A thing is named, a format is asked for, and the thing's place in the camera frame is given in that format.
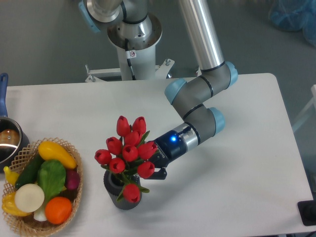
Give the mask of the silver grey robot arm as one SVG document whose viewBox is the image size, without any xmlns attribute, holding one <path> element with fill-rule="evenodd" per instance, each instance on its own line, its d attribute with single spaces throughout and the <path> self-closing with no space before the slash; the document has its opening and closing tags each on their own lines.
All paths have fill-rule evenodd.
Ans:
<svg viewBox="0 0 316 237">
<path fill-rule="evenodd" d="M 163 180 L 166 167 L 178 157 L 223 130 L 225 119 L 204 103 L 232 86 L 238 73 L 225 61 L 207 2 L 178 2 L 201 74 L 191 81 L 177 79 L 165 96 L 183 123 L 155 140 L 158 153 L 150 161 L 158 169 L 151 179 Z M 159 20 L 145 0 L 82 0 L 79 9 L 89 28 L 107 30 L 116 47 L 122 80 L 157 79 L 156 44 L 162 35 Z"/>
</svg>

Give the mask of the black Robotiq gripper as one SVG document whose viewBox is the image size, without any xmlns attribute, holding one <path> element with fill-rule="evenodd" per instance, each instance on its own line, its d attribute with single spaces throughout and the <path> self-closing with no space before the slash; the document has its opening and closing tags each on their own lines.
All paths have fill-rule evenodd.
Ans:
<svg viewBox="0 0 316 237">
<path fill-rule="evenodd" d="M 176 131 L 168 131 L 156 138 L 154 143 L 157 151 L 151 156 L 152 162 L 159 171 L 154 171 L 149 177 L 150 180 L 165 180 L 167 177 L 166 168 L 171 162 L 182 156 L 187 151 L 186 143 Z"/>
</svg>

